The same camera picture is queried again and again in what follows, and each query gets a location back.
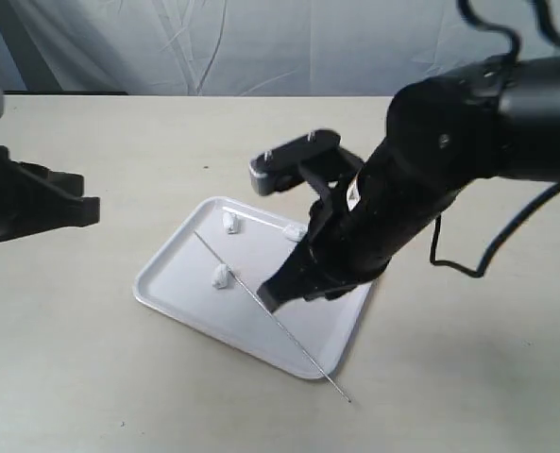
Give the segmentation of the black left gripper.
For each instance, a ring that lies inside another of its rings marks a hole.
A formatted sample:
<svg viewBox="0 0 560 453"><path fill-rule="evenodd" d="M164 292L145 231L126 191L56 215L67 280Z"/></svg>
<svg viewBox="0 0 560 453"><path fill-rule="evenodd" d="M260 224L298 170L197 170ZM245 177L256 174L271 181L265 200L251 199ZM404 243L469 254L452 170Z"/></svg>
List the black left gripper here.
<svg viewBox="0 0 560 453"><path fill-rule="evenodd" d="M100 221L100 198L85 196L85 178L12 160L0 145L0 243Z"/></svg>

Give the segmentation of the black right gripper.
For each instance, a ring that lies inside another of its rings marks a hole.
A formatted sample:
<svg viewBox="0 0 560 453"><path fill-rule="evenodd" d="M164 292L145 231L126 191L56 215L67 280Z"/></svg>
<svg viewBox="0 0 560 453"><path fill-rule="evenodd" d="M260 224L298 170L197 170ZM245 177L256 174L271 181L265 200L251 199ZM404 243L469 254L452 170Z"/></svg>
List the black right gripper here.
<svg viewBox="0 0 560 453"><path fill-rule="evenodd" d="M299 299L335 299L379 277L430 221L426 195L384 188L363 194L352 209L344 193L318 199L302 243L256 295L270 312Z"/></svg>

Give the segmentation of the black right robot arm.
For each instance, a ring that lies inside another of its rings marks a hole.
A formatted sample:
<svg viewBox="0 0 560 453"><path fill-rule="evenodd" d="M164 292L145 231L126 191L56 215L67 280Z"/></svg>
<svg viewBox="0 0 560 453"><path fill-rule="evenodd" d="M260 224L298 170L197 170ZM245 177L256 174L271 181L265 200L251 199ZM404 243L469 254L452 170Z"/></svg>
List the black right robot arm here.
<svg viewBox="0 0 560 453"><path fill-rule="evenodd" d="M305 236L258 289L270 311L335 299L379 277L471 182L546 181L560 191L560 57L470 64L402 88L367 159L318 129L250 163L255 190L317 192Z"/></svg>

